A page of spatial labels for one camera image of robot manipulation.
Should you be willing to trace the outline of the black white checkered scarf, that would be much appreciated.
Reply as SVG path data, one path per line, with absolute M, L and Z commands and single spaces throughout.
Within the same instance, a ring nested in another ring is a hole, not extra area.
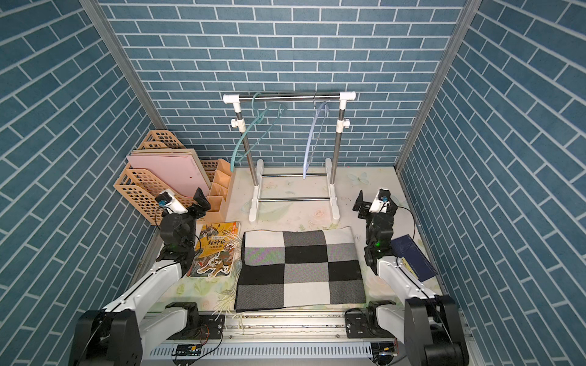
M 366 301 L 349 227 L 244 233 L 235 311 L 277 310 Z

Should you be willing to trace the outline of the light blue clothes hanger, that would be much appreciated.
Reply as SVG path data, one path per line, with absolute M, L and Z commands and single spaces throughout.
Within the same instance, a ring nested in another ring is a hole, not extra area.
M 305 146 L 305 155 L 303 160 L 302 178 L 308 177 L 308 169 L 314 157 L 315 147 L 320 140 L 320 135 L 323 130 L 324 122 L 329 114 L 329 105 L 327 102 L 322 102 L 315 110 L 314 117 L 311 122 L 308 139 Z

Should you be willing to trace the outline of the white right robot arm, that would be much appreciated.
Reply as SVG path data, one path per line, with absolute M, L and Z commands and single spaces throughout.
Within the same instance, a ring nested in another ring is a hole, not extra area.
M 456 302 L 427 288 L 401 261 L 393 243 L 395 214 L 399 209 L 387 189 L 379 189 L 368 202 L 360 192 L 353 210 L 366 221 L 366 265 L 388 284 L 401 300 L 371 302 L 366 319 L 375 338 L 382 331 L 404 345 L 412 365 L 468 365 L 470 361 Z

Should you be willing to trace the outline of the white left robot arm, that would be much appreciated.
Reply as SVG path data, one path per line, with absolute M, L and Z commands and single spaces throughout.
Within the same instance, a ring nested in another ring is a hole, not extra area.
M 196 221 L 211 209 L 201 189 L 193 204 L 184 207 L 167 189 L 156 202 L 162 209 L 158 225 L 163 248 L 149 271 L 125 293 L 100 310 L 88 310 L 78 320 L 71 365 L 139 365 L 145 356 L 171 336 L 198 329 L 196 303 L 172 303 L 155 317 L 150 308 L 181 278 L 202 253 Z

